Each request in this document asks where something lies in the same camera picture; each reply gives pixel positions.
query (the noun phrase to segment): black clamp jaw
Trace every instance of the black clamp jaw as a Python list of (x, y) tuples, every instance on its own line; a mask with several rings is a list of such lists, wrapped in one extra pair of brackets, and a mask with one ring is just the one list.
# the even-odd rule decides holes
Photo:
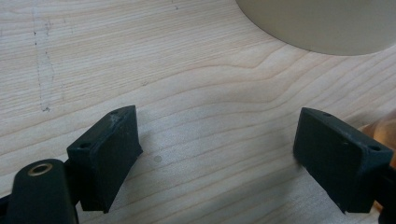
[(303, 108), (293, 153), (342, 212), (368, 213), (376, 200), (384, 206), (379, 223), (396, 223), (391, 149), (328, 113)]
[(67, 148), (69, 160), (36, 161), (0, 200), (0, 223), (78, 223), (75, 205), (107, 213), (137, 157), (134, 105), (114, 110)]

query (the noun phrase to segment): metal ring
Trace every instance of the metal ring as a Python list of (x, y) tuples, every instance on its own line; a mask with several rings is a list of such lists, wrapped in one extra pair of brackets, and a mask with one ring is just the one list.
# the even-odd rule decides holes
[(44, 173), (48, 172), (50, 169), (52, 169), (51, 163), (41, 163), (30, 169), (27, 174), (29, 176), (43, 175)]

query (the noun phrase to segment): scratch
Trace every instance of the scratch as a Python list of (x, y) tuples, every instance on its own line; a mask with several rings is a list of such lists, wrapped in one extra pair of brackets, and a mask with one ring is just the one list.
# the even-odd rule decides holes
[(64, 84), (62, 84), (62, 101), (64, 101)]
[(43, 112), (50, 112), (50, 101), (53, 89), (53, 79), (55, 71), (50, 61), (49, 37), (52, 24), (50, 20), (41, 18), (37, 9), (37, 1), (34, 1), (33, 24), (35, 35), (36, 70), (38, 77), (38, 87), (40, 91), (40, 107)]
[(119, 121), (119, 119), (120, 117), (118, 115), (110, 113), (110, 122), (111, 122), (110, 127), (111, 128), (114, 127), (114, 125), (117, 123), (117, 121)]

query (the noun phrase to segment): wood grain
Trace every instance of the wood grain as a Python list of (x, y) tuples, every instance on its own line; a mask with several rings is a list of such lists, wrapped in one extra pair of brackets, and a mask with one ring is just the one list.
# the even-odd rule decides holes
[(82, 223), (376, 223), (343, 215), (291, 153), (302, 106), (358, 127), (393, 109), (396, 48), (339, 57), (257, 28), (234, 0), (3, 1), (0, 196), (23, 166), (137, 106), (144, 153)]

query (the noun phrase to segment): light wood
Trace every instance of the light wood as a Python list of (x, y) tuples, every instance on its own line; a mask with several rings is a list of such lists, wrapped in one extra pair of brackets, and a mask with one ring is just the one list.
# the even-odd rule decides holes
[(4, 1), (0, 196), (105, 113), (136, 105), (144, 153), (82, 223), (376, 223), (343, 215), (292, 157), (302, 106), (359, 127), (395, 106), (396, 48), (287, 45), (234, 0)]

